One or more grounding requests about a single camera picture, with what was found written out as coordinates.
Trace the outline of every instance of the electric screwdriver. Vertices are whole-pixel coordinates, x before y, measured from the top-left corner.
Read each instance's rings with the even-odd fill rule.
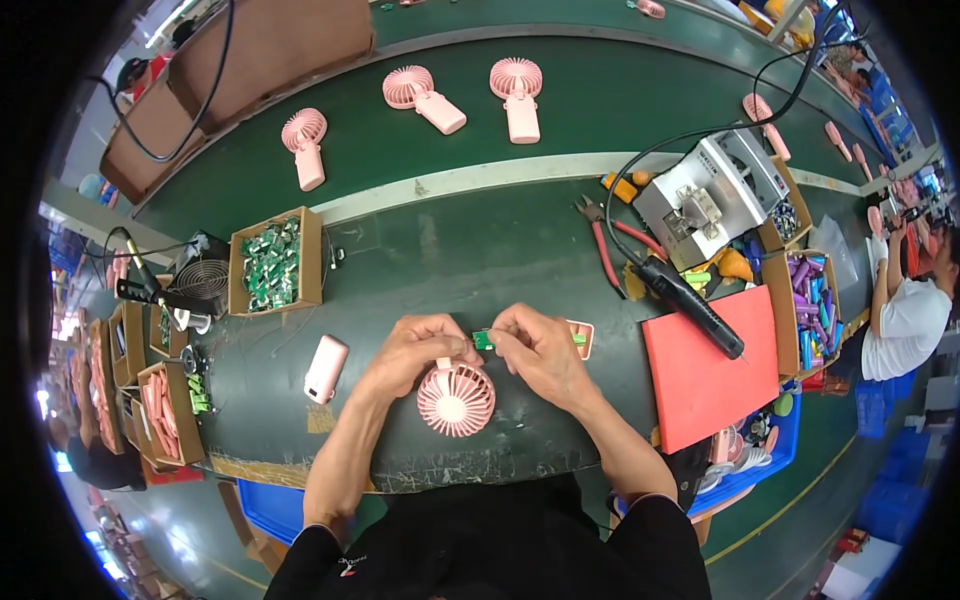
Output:
[[[696,290],[677,271],[655,256],[643,263],[631,263],[630,270],[640,281],[660,296],[671,308],[686,315],[700,327],[727,358],[733,360],[743,354],[743,340],[700,298]]]

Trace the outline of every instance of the fan grille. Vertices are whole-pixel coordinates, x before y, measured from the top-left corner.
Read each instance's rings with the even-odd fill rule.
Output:
[[[520,58],[498,60],[490,70],[490,89],[504,100],[513,91],[522,91],[536,96],[543,89],[543,73],[532,60]]]
[[[483,429],[493,414],[493,382],[486,373],[456,363],[451,369],[434,368],[420,384],[417,407],[435,430],[464,438]]]
[[[280,139],[290,152],[296,152],[307,142],[319,142],[326,134],[326,117],[315,108],[304,108],[283,126]]]
[[[391,108],[413,108],[417,96],[427,91],[433,91],[433,77],[418,64],[391,71],[383,80],[383,99]]]
[[[228,273],[226,260],[200,259],[183,267],[170,291],[190,298],[214,300],[227,292]]]

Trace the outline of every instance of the plastic bag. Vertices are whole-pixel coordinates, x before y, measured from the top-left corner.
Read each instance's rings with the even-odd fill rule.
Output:
[[[836,221],[824,215],[824,218],[820,221],[820,226],[810,232],[807,246],[812,250],[829,255],[830,262],[833,263],[833,275],[837,280],[838,292],[857,282],[856,267],[853,264],[850,248],[847,246],[847,240],[844,239],[843,231],[840,230]]]

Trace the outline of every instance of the metal machine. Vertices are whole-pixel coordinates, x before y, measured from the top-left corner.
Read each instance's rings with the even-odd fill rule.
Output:
[[[656,176],[633,207],[677,270],[685,271],[761,225],[788,193],[756,138],[747,130],[733,130],[701,139]]]

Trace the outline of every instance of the hand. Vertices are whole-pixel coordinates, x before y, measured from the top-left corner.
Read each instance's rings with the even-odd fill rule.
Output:
[[[558,408],[572,412],[596,393],[564,319],[514,304],[497,316],[487,335],[507,369]]]
[[[890,257],[890,249],[887,248],[887,243],[876,237],[876,234],[870,236],[870,248],[874,251],[874,260],[877,262]]]
[[[449,315],[404,317],[396,322],[353,392],[387,401],[406,396],[423,368],[444,356],[455,356],[473,367],[483,365],[473,344]]]
[[[896,227],[896,229],[890,232],[890,244],[899,244],[901,241],[903,241],[903,237],[906,235],[906,224],[899,215],[891,216],[890,222],[894,224],[894,227]]]

